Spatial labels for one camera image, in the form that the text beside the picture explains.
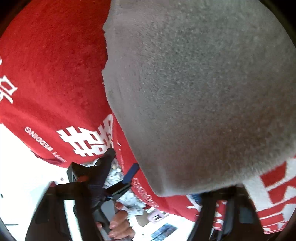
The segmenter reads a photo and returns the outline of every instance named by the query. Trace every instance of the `hand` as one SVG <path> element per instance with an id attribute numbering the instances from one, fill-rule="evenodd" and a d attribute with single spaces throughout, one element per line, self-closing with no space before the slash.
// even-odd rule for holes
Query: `hand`
<path id="1" fill-rule="evenodd" d="M 120 211 L 115 214 L 114 218 L 110 222 L 109 228 L 112 230 L 109 233 L 109 237 L 113 239 L 122 239 L 129 236 L 133 239 L 135 231 L 131 228 L 129 221 L 127 220 L 127 211 L 121 210 L 123 208 L 123 204 L 120 202 L 116 202 L 115 207 Z M 102 224 L 97 223 L 97 227 L 101 229 Z"/>

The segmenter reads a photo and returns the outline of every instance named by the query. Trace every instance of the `white chinese character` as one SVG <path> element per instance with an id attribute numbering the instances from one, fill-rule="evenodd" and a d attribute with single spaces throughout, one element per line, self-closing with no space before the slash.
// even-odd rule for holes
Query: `white chinese character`
<path id="1" fill-rule="evenodd" d="M 10 86 L 10 89 L 7 89 L 5 86 L 2 85 L 2 83 L 8 84 Z M 5 97 L 12 104 L 13 100 L 11 96 L 16 90 L 17 87 L 15 87 L 5 75 L 3 76 L 3 78 L 0 78 L 0 102 Z"/>
<path id="2" fill-rule="evenodd" d="M 64 142 L 71 144 L 74 147 L 73 151 L 81 155 L 82 157 L 93 156 L 104 154 L 105 151 L 112 147 L 112 125 L 113 116 L 108 115 L 104 120 L 104 128 L 99 126 L 98 130 L 100 134 L 96 131 L 90 131 L 81 127 L 78 127 L 80 133 L 78 133 L 73 126 L 67 127 L 70 136 L 68 136 L 64 130 L 59 130 L 57 133 Z"/>

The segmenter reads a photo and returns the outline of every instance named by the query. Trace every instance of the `gray fuzzy fabric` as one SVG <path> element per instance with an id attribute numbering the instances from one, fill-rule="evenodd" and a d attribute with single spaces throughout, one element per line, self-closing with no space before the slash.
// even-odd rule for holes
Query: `gray fuzzy fabric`
<path id="1" fill-rule="evenodd" d="M 113 0 L 110 106 L 157 195 L 262 174 L 296 153 L 296 49 L 259 0 Z"/>

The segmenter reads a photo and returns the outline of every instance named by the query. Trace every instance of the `red t-shirt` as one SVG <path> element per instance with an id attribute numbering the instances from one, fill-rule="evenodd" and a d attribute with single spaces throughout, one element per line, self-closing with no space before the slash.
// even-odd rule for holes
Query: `red t-shirt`
<path id="1" fill-rule="evenodd" d="M 32 0 L 0 39 L 0 121 L 49 163 L 86 163 L 109 147 L 116 150 L 124 173 L 136 162 L 108 105 L 101 73 L 107 61 L 102 27 L 109 7 L 104 0 Z M 295 165 L 289 167 L 295 173 Z M 269 198 L 264 207 L 252 197 L 266 232 L 282 229 L 289 216 L 283 214 L 286 204 L 296 206 L 295 188 L 285 196 L 296 179 L 285 179 L 286 166 L 281 171 L 256 177 Z M 252 196 L 251 185 L 247 188 Z M 133 191 L 160 210 L 192 221 L 199 214 L 200 206 L 186 196 L 156 196 L 142 171 L 133 179 Z M 281 200 L 272 198 L 278 195 Z M 217 209 L 217 228 L 224 206 Z"/>

